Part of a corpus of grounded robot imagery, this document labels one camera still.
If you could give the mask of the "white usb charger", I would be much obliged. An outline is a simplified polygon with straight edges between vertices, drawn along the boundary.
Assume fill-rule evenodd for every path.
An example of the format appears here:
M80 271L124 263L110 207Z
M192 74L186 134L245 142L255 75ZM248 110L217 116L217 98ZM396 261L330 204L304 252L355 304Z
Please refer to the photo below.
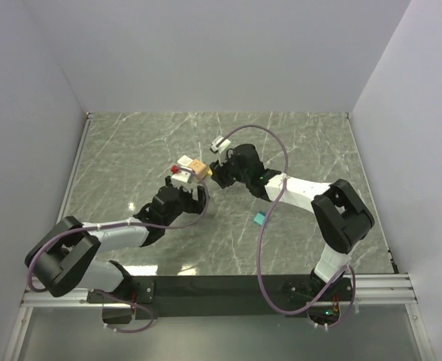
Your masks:
M193 159L190 158L187 155L182 155L178 160L177 164L181 167L189 167L189 165L192 163Z

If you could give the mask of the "peach cube socket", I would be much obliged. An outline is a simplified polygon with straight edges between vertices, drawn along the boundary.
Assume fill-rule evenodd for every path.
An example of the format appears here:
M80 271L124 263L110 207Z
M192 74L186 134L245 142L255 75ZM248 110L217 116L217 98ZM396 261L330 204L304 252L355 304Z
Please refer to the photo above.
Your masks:
M191 161L188 167L192 169L200 178L204 178L209 171L209 167L199 159L194 159Z

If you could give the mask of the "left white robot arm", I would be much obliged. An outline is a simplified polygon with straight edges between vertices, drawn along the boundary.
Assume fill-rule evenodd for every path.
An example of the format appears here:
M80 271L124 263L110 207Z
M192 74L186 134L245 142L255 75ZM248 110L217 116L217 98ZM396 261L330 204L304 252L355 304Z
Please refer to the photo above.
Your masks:
M173 222L183 213L202 218L210 195L205 181L182 168L188 179L178 182L167 176L152 201L124 220L83 223L76 217L62 218L27 254L27 285L35 293L60 297L79 286L102 288L113 302L126 300L130 277L115 262L96 265L99 253L126 247L147 247L174 230Z

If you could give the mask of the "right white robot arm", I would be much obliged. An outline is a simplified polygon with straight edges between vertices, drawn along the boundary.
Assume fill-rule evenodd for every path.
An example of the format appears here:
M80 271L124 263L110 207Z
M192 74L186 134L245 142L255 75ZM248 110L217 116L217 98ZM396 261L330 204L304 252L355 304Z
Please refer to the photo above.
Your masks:
M231 147L230 140L221 136L210 150L218 156L210 164L211 178L221 188L238 182L258 199L279 200L314 214L325 247L300 291L329 299L337 290L332 276L350 262L354 248L374 226L373 215L351 184L343 179L317 183L266 168L254 145Z

